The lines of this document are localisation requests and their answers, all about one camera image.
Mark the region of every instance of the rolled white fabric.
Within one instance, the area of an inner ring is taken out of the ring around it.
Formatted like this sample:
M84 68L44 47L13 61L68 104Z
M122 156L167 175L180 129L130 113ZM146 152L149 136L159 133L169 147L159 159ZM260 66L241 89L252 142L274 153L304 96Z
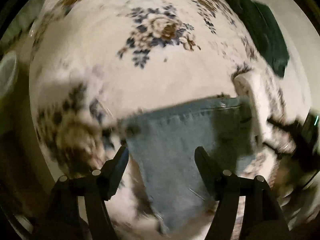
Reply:
M247 73L236 76L234 86L238 95L248 96L250 99L253 132L260 148L262 142L272 138L272 126L267 123L267 119L271 115L271 109L263 77L259 70L252 69Z

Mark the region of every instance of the denim fabric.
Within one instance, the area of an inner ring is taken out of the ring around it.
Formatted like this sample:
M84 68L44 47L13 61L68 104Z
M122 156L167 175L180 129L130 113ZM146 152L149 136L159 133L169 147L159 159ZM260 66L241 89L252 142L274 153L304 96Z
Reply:
M122 125L163 233L199 214L210 199L194 161L198 146L236 174L254 159L246 97L201 99L134 116Z

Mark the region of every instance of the blue garment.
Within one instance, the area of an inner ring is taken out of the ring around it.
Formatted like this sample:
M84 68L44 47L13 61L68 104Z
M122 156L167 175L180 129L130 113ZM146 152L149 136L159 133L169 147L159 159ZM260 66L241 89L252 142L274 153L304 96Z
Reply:
M122 125L165 234L199 214L210 199L194 161L198 146L238 175L254 159L246 97L201 99L134 116Z

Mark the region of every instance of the floor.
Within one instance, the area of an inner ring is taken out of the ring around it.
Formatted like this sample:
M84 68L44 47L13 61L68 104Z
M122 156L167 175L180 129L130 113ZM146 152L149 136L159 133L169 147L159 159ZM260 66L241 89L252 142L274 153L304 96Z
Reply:
M303 66L304 71L301 75L298 74L296 78L303 80L306 84L306 97L305 100L309 105L312 105L314 109L320 110L320 94L317 91L320 88L320 83L317 81L317 77L320 74L320 68L317 67L317 63L320 62L320 37L316 30L297 6L293 0L259 0L270 6L275 14L276 19L279 21L279 25L284 30L284 35L290 37L294 47L296 48L295 54L297 55L297 65ZM25 43L17 45L16 49L20 52L20 73L21 78L28 80L28 42L30 39L26 38ZM54 185L54 179L51 172L48 169L47 163L44 160L42 153L39 149L36 134L33 129L32 119L30 115L30 103L28 99L28 82L23 83L22 90L24 96L20 98L19 107L15 109L16 112L16 129L20 143L25 149L26 156L31 164L36 177L45 192L49 193ZM309 88L311 91L311 97L308 98ZM294 92L288 91L288 94L294 96ZM292 105L291 109L298 108L300 106ZM295 112L290 114L292 118L295 117ZM299 109L298 112L307 113L308 109Z

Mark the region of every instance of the dark green cloth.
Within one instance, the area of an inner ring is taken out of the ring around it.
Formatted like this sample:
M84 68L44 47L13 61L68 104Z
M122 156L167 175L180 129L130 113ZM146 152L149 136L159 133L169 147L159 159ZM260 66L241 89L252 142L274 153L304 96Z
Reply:
M258 52L283 78L289 53L279 25L270 8L251 0L226 0L247 28Z

